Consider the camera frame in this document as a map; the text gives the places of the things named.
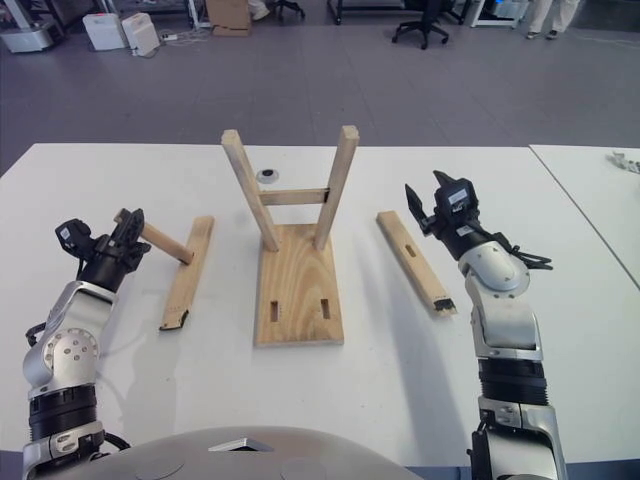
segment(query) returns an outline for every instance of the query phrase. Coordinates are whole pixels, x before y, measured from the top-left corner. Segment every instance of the wooden plank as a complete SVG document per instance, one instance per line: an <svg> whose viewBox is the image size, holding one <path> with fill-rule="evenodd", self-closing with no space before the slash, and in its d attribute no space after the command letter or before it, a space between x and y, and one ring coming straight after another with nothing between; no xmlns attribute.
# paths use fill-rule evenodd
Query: wooden plank
<svg viewBox="0 0 640 480"><path fill-rule="evenodd" d="M196 217L193 220L187 241L187 248L194 252L193 260L189 265L180 264L178 267L178 273L169 291L160 330L174 330L184 325L207 258L213 223L213 217L210 216Z"/></svg>
<svg viewBox="0 0 640 480"><path fill-rule="evenodd" d="M396 258L425 305L440 316L458 313L451 297L402 224L398 214L395 211L380 212L377 221Z"/></svg>
<svg viewBox="0 0 640 480"><path fill-rule="evenodd" d="M342 344L331 240L313 247L315 225L277 225L280 251L262 250L256 346Z"/></svg>
<svg viewBox="0 0 640 480"><path fill-rule="evenodd" d="M333 159L333 166L331 167L331 175L329 175L329 196L320 211L316 236L313 240L313 245L318 250L324 248L329 238L331 225L333 225L333 219L336 216L342 190L347 181L347 174L349 173L351 161L356 153L356 147L359 141L360 134L356 127L353 125L342 127L338 148L336 149L336 156Z"/></svg>
<svg viewBox="0 0 640 480"><path fill-rule="evenodd" d="M113 221L120 223L122 221L123 212L125 211L125 209L120 210ZM147 222L144 222L144 228L142 229L140 236L151 245L159 248L165 253L168 253L173 258L180 260L182 263L186 263L188 265L193 259L193 250L190 250L181 243L176 242L173 238L165 235Z"/></svg>
<svg viewBox="0 0 640 480"><path fill-rule="evenodd" d="M263 205L308 205L312 203L324 203L328 195L328 188L263 190L260 192L260 200Z"/></svg>
<svg viewBox="0 0 640 480"><path fill-rule="evenodd" d="M260 189L253 175L247 152L244 150L242 140L237 130L225 130L221 139L222 147L229 157L231 167L238 177L238 182L242 188L249 208L258 222L262 241L268 250L278 251L278 237L269 210L260 201Z"/></svg>

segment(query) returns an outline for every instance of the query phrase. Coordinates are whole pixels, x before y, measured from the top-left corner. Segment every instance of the wooden leg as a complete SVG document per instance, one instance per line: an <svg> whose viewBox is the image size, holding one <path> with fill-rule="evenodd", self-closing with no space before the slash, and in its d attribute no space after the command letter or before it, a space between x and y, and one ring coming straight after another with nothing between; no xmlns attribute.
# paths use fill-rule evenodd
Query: wooden leg
<svg viewBox="0 0 640 480"><path fill-rule="evenodd" d="M331 225L333 225L333 219L336 216L342 190L347 181L347 174L359 141L360 135L356 127L352 125L342 127L336 156L333 159L333 167L331 167L331 175L329 176L329 196L320 211L316 235L313 240L313 246L318 250L324 248L329 238Z"/></svg>
<svg viewBox="0 0 640 480"><path fill-rule="evenodd" d="M122 221L122 214L126 212L125 209L120 210L113 219L114 222L120 223ZM144 223L144 229L140 236L149 242L154 247L159 248L165 253L168 253L173 258L180 260L182 263L189 265L193 259L193 250L188 249L184 245L176 242L173 238L165 235L153 225Z"/></svg>
<svg viewBox="0 0 640 480"><path fill-rule="evenodd" d="M253 170L244 150L240 135L237 130L225 130L222 134L222 147L229 157L231 167L238 177L240 187L247 199L249 208L253 216L258 222L260 232L262 232L262 240L267 250L272 252L278 251L278 237L276 236L275 227L269 210L262 204L260 200L260 189L256 179L253 177Z"/></svg>
<svg viewBox="0 0 640 480"><path fill-rule="evenodd" d="M377 221L422 302L436 315L449 316L458 313L451 297L402 224L398 214L395 211L380 212Z"/></svg>
<svg viewBox="0 0 640 480"><path fill-rule="evenodd" d="M187 241L187 246L194 252L193 261L190 265L178 267L178 273L169 291L160 330L175 330L184 325L198 288L212 231L213 217L197 217L193 221Z"/></svg>

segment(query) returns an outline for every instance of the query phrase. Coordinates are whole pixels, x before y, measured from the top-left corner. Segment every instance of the white pants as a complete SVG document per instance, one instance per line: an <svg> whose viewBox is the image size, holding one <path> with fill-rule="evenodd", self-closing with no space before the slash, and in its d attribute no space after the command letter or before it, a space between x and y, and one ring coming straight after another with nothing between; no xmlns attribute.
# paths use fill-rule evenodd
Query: white pants
<svg viewBox="0 0 640 480"><path fill-rule="evenodd" d="M531 25L529 26L530 32L539 33L540 30L542 30L542 24L544 23L544 19L547 18L547 14L549 13L549 8L551 7L552 1L553 0L535 0L535 6L533 8L533 19L531 20ZM553 24L551 25L551 29L558 32L564 32L571 23L571 20L573 20L573 16L576 13L576 9L578 8L578 3L580 3L580 0L558 1L560 3L560 9L553 17Z"/></svg>
<svg viewBox="0 0 640 480"><path fill-rule="evenodd" d="M261 2L260 0L249 0L249 12L251 13L251 15L262 12L266 9L267 6L264 4L264 2Z"/></svg>

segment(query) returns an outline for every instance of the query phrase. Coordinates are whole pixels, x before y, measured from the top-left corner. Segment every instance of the robotic arm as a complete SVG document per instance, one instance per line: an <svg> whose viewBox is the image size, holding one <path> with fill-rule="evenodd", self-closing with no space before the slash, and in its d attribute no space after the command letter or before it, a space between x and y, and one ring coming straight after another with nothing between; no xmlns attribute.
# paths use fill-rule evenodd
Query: robotic arm
<svg viewBox="0 0 640 480"><path fill-rule="evenodd" d="M478 220L473 184L434 172L434 215L407 185L409 209L426 235L441 240L465 277L482 395L472 434L474 480L567 480L555 410L547 401L536 317L527 301L529 270L550 259L520 252Z"/></svg>
<svg viewBox="0 0 640 480"><path fill-rule="evenodd" d="M79 259L77 279L69 283L46 323L27 332L31 349L23 370L29 391L31 443L24 447L23 478L54 472L98 454L111 441L96 418L96 363L100 333L125 275L138 268L150 245L138 242L142 210L126 216L111 235L91 238L78 219L56 229L62 248ZM42 332L36 341L36 334Z"/></svg>

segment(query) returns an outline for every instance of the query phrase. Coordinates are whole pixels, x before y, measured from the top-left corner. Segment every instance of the white appliance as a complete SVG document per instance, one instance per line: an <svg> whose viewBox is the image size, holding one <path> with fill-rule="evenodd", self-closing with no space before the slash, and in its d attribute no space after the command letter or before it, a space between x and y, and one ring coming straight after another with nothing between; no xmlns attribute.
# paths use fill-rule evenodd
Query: white appliance
<svg viewBox="0 0 640 480"><path fill-rule="evenodd" d="M129 46L120 18L115 13L85 15L82 23L96 50L115 50Z"/></svg>
<svg viewBox="0 0 640 480"><path fill-rule="evenodd" d="M122 21L122 28L129 40L131 52L139 57L146 57L160 46L158 34L146 13L136 13Z"/></svg>

